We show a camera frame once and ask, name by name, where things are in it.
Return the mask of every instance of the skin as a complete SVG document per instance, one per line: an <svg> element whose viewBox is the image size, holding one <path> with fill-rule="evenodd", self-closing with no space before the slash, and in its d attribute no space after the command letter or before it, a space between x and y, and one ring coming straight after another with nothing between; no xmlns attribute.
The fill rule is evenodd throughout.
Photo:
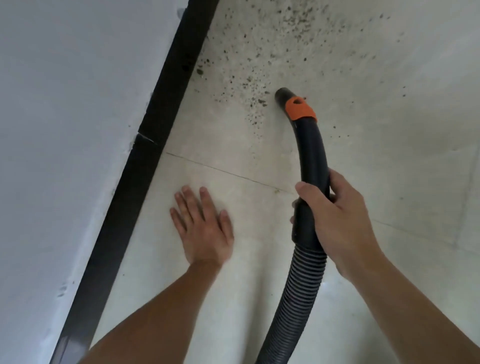
<svg viewBox="0 0 480 364"><path fill-rule="evenodd" d="M322 246L365 300L402 363L480 363L480 349L435 307L382 253L362 195L330 170L335 195L315 186L295 188L312 209ZM217 215L206 188L201 204L188 186L175 194L171 216L180 235L187 272L131 314L81 361L82 364L183 363L202 302L231 257L233 229Z"/></svg>

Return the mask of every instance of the white wall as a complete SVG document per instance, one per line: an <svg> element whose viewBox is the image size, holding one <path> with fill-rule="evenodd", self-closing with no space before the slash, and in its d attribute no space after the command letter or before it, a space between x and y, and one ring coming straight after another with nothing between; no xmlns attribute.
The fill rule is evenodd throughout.
<svg viewBox="0 0 480 364"><path fill-rule="evenodd" d="M51 357L175 35L178 4L0 2L2 364Z"/></svg>

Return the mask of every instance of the forearm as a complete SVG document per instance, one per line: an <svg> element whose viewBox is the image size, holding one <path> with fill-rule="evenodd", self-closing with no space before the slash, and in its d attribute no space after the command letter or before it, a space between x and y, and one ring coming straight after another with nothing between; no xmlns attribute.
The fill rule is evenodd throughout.
<svg viewBox="0 0 480 364"><path fill-rule="evenodd" d="M99 341L82 364L180 364L202 302L220 267L194 263Z"/></svg>
<svg viewBox="0 0 480 364"><path fill-rule="evenodd" d="M480 362L480 349L384 256L350 276L402 363Z"/></svg>

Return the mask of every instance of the orange plastic collar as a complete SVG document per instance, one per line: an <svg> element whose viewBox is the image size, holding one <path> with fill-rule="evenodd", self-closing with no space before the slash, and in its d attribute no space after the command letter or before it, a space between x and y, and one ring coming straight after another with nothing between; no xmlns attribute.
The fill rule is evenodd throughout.
<svg viewBox="0 0 480 364"><path fill-rule="evenodd" d="M299 96L294 96L285 103L285 112L292 121L305 117L312 117L317 121L313 109Z"/></svg>

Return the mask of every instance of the hand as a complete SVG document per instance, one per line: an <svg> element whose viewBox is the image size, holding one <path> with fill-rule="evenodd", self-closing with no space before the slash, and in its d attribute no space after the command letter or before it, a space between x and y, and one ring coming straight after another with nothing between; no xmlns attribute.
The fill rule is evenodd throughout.
<svg viewBox="0 0 480 364"><path fill-rule="evenodd" d="M188 262L213 263L221 267L233 251L233 228L228 213L222 210L217 215L205 187L200 188L201 206L189 186L183 186L182 192L183 196L180 192L175 194L180 213L171 208L170 214Z"/></svg>
<svg viewBox="0 0 480 364"><path fill-rule="evenodd" d="M352 280L354 270L368 268L382 258L363 196L338 172L330 169L334 196L330 201L315 186L298 182L301 199L312 209L315 231L338 271Z"/></svg>

